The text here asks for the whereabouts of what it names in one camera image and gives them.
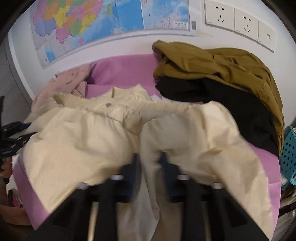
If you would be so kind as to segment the person's left hand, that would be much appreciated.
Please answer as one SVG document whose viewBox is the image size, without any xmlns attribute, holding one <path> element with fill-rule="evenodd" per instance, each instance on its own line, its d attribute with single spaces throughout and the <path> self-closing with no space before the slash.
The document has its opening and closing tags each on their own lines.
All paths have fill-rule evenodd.
<svg viewBox="0 0 296 241">
<path fill-rule="evenodd" d="M 1 166 L 1 177 L 10 178 L 13 173 L 12 157 L 8 157 L 4 160 Z"/>
</svg>

